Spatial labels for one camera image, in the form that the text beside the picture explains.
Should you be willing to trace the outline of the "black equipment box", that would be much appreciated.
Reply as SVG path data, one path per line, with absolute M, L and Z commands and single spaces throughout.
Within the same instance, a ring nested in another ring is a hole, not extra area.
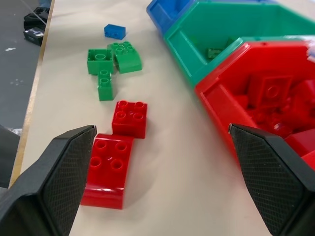
M 37 46 L 42 45 L 50 8 L 37 7 L 24 17 L 24 38 Z

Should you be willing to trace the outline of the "red square toy brick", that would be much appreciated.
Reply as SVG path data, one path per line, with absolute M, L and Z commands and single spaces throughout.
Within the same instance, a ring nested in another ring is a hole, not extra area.
M 115 107 L 113 134 L 144 139 L 146 136 L 147 104 L 141 101 L 118 101 Z

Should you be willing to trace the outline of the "green narrow toy brick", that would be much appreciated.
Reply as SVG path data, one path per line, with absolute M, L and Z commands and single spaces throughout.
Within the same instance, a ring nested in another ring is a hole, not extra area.
M 99 101 L 114 100 L 114 88 L 110 71 L 105 69 L 99 71 L 97 89 Z

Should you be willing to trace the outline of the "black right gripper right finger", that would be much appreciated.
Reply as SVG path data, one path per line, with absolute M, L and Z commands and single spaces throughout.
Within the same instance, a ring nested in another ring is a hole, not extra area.
M 315 236 L 315 150 L 301 157 L 280 136 L 231 123 L 247 190 L 272 236 Z

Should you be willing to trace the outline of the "red plastic bin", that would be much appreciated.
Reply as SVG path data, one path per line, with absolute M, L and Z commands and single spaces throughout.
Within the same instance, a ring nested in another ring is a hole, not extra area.
M 250 76 L 292 75 L 288 96 L 277 107 L 249 105 Z M 231 123 L 287 138 L 315 129 L 315 53 L 305 41 L 250 42 L 242 45 L 196 86 L 195 93 L 232 154 Z

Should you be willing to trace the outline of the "green curved toy brick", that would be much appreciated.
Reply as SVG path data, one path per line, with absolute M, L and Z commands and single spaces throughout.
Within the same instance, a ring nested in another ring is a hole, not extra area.
M 107 49 L 112 49 L 114 64 L 120 73 L 142 70 L 140 55 L 129 41 L 109 44 Z

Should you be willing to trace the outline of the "blue plastic bin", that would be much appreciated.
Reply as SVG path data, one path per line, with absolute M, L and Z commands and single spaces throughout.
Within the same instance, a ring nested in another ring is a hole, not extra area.
M 152 0 L 146 11 L 161 35 L 195 3 L 195 2 L 224 2 L 224 3 L 277 3 L 275 0 Z

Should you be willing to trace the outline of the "red large flat brick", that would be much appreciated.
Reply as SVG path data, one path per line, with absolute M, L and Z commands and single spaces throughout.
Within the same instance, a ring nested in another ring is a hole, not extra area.
M 250 76 L 249 105 L 253 108 L 277 107 L 288 96 L 292 75 L 256 73 Z

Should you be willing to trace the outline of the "red curved toy brick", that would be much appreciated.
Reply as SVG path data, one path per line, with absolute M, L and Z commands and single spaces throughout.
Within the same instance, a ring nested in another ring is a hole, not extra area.
M 98 133 L 81 205 L 123 209 L 133 137 Z

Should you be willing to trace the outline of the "green plastic bin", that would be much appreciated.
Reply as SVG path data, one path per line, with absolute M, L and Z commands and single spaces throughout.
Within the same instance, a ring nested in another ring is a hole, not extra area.
M 194 88 L 245 41 L 315 35 L 315 21 L 278 3 L 195 2 L 163 39 Z M 213 60 L 208 48 L 222 48 Z

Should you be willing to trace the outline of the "green hollow square toy brick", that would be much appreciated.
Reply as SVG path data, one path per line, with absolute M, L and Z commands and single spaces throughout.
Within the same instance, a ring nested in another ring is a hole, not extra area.
M 112 49 L 88 49 L 87 55 L 88 73 L 97 75 L 101 70 L 114 72 L 114 59 Z

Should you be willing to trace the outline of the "green brick inside bin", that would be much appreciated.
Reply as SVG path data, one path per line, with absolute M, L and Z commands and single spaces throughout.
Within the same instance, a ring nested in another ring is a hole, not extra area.
M 222 48 L 208 48 L 206 50 L 206 58 L 208 60 L 213 60 L 216 58 L 221 52 L 223 51 Z

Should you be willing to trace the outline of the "blue toy brick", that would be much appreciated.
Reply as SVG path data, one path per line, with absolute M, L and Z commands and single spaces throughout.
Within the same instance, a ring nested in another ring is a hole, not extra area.
M 126 36 L 126 28 L 118 25 L 108 24 L 104 27 L 104 36 L 123 40 Z

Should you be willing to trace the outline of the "red brick inside bin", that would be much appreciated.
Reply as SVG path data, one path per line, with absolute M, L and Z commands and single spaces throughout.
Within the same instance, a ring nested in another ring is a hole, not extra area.
M 315 150 L 315 129 L 291 134 L 285 141 L 300 155 L 304 156 Z

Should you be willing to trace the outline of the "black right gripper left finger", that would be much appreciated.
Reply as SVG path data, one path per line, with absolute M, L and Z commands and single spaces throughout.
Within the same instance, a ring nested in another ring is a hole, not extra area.
M 0 236 L 69 236 L 87 182 L 96 126 L 56 136 L 0 198 Z

